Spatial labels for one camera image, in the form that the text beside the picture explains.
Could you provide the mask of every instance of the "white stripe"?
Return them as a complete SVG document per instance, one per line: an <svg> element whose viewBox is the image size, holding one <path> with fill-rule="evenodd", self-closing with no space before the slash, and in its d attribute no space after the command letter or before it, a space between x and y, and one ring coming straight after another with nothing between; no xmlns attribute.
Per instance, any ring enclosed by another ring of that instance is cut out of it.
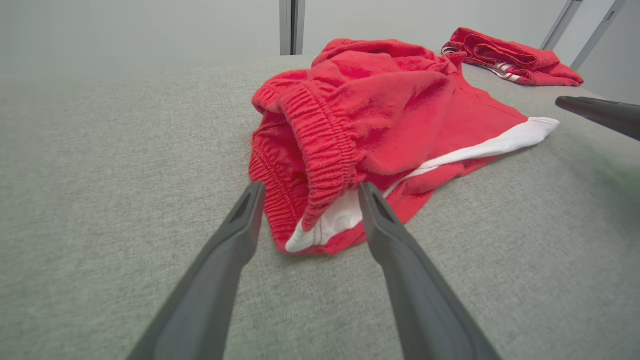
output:
<svg viewBox="0 0 640 360"><path fill-rule="evenodd" d="M507 80L511 81L511 82L516 82L518 81L518 79L520 79L520 76L516 75L516 74L511 74L511 77L507 78Z"/></svg>
<svg viewBox="0 0 640 360"><path fill-rule="evenodd" d="M492 69L492 68L490 68L490 67L486 67L486 66L482 66L482 67L484 67L485 69L489 70L490 72L492 72L492 73L494 73L494 74L498 75L498 76L499 76L500 78L502 78L502 79L504 79L504 78L506 78L507 76L509 76L509 74L501 73L501 72L499 72L499 71L493 70L493 69Z"/></svg>
<svg viewBox="0 0 640 360"><path fill-rule="evenodd" d="M500 71L506 72L510 67L514 67L515 65L510 64L510 63L497 63L494 66L492 66L491 68L493 69L498 69Z"/></svg>
<svg viewBox="0 0 640 360"><path fill-rule="evenodd" d="M404 180L424 175L442 165L506 154L523 147L536 145L546 139L557 125L558 121L554 119L530 117L527 122L512 127L496 138L423 163L411 174L393 184L385 191L384 197L387 198ZM285 248L287 252L293 253L308 249L313 245L326 245L335 235L353 229L361 221L362 210L358 201L358 190L348 190L329 206L312 231L303 231L302 220L300 220Z"/></svg>

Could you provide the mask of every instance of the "gray fabric surface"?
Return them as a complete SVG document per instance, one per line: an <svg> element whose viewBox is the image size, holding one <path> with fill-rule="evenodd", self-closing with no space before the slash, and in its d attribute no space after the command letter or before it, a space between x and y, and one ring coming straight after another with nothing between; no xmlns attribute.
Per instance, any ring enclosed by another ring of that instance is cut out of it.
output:
<svg viewBox="0 0 640 360"><path fill-rule="evenodd" d="M0 358L124 358L249 182L254 91L311 60L0 83ZM465 76L561 126L407 228L505 359L639 359L640 143L554 106L583 89ZM402 357L366 245L294 258L270 237L264 222L227 359Z"/></svg>

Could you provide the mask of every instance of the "seam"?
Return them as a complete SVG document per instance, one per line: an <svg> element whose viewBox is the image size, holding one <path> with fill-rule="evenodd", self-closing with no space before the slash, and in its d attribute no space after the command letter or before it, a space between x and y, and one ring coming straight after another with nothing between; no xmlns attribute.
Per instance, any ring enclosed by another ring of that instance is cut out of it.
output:
<svg viewBox="0 0 640 360"><path fill-rule="evenodd" d="M472 94L472 93L470 93L470 92L468 92L468 91L465 91L462 87L458 87L458 88L460 89L460 91L462 91L462 92L464 92L464 93L467 93L467 94L469 94L469 95L473 95L473 96L475 96L478 100L482 101L482 99L480 98L480 96L478 96L477 94ZM495 106L493 106L493 105L491 105L491 104L487 104L487 106L489 106L490 108L496 109L496 110L500 110L501 112L503 112L503 113L505 113L505 114L507 114L507 115L511 115L512 117L514 117L514 118L516 118L516 119L520 120L520 118L519 118L519 117L517 117L516 115L514 115L514 114L512 114L512 113L508 113L508 112L507 112L507 111L505 111L504 109L496 108Z"/></svg>
<svg viewBox="0 0 640 360"><path fill-rule="evenodd" d="M543 117L531 117L530 121L540 121L540 122L552 122L551 118L543 118Z"/></svg>
<svg viewBox="0 0 640 360"><path fill-rule="evenodd" d="M542 124L552 125L553 127L557 126L557 124L554 123L554 122L551 122L551 121L548 121L548 120L542 120L542 119L533 119L533 120L530 120L530 122L539 122L539 123L542 123Z"/></svg>
<svg viewBox="0 0 640 360"><path fill-rule="evenodd" d="M265 169L265 171L271 175L271 177L275 178L278 181L278 189L283 193L284 197L287 200L287 204L289 205L289 210L291 210L291 212L296 215L296 217L301 218L300 214L298 214L298 212L296 211L296 207L293 204L291 198L288 196L287 192L285 191L285 186L284 186L284 180L275 172L273 172L273 170L271 168L269 168L267 166L267 161L262 157L262 154L260 154L259 151L255 151L254 154L256 154L258 160L262 163L262 167Z"/></svg>
<svg viewBox="0 0 640 360"><path fill-rule="evenodd" d="M261 133L261 132L263 132L265 130L273 129L274 127L283 127L283 126L291 127L291 125L287 124L286 122L279 122L279 123L276 123L276 124L262 125L260 127L260 129L258 131L256 131L256 133Z"/></svg>
<svg viewBox="0 0 640 360"><path fill-rule="evenodd" d="M535 121L535 120L532 120L531 122L537 122L537 123L540 123L540 124L549 125L549 126L553 127L553 129L554 129L554 130L555 130L555 129L556 129L556 127L557 127L557 125L556 125L556 124L553 124L553 123L551 123L551 122Z"/></svg>

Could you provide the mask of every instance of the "white striped trim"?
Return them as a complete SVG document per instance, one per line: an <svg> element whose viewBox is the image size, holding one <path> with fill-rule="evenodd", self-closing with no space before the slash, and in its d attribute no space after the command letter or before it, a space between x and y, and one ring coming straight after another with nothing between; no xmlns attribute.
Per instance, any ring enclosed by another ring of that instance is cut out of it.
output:
<svg viewBox="0 0 640 360"><path fill-rule="evenodd" d="M515 83L516 81L518 81L518 79L521 78L521 76L516 75L516 74L512 74L510 72L506 72L508 69L515 67L516 65L510 64L510 63L497 63L494 66L486 66L486 65L480 65L482 67L484 67L485 69L491 71L492 73L498 75L498 77L500 77L501 79L505 79L505 80L509 80L512 83Z"/></svg>
<svg viewBox="0 0 640 360"><path fill-rule="evenodd" d="M421 176L443 165L469 159L507 154L524 147L541 143L558 126L558 121L546 117L530 117L527 122L518 124L501 135L483 143L450 152L449 154L424 162L385 191L387 198L404 181ZM324 212L314 228L306 232L302 229L302 220L287 241L287 252L299 252L311 246L326 245L334 236L353 229L362 221L362 210L358 200L358 190L347 190Z"/></svg>

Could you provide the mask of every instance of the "gray textured fabric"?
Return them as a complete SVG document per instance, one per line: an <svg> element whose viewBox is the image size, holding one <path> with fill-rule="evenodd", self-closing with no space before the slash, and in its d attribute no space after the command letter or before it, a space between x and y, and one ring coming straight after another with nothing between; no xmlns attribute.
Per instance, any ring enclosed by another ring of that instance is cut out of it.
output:
<svg viewBox="0 0 640 360"><path fill-rule="evenodd" d="M126 81L0 83L0 358L119 359L248 184L254 91L311 58ZM408 229L505 359L638 359L640 143L469 82L560 128L437 191ZM399 359L369 249L294 258L263 223L227 359Z"/></svg>

